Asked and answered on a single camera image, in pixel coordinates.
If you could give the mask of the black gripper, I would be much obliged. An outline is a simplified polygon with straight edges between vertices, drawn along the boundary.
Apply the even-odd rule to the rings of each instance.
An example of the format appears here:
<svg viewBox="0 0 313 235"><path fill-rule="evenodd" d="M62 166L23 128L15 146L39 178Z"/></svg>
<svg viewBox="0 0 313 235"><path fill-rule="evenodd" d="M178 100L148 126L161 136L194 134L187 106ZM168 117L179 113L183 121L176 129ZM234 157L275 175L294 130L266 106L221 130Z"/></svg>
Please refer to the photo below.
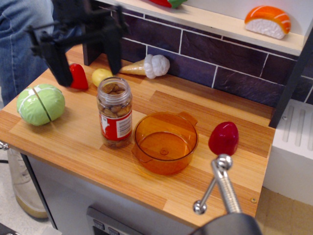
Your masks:
<svg viewBox="0 0 313 235"><path fill-rule="evenodd" d="M28 26L35 55L43 56L59 85L70 87L73 78L65 48L101 42L113 75L121 69L121 44L128 26L123 7L93 9L90 4L55 4L56 19L41 26Z"/></svg>

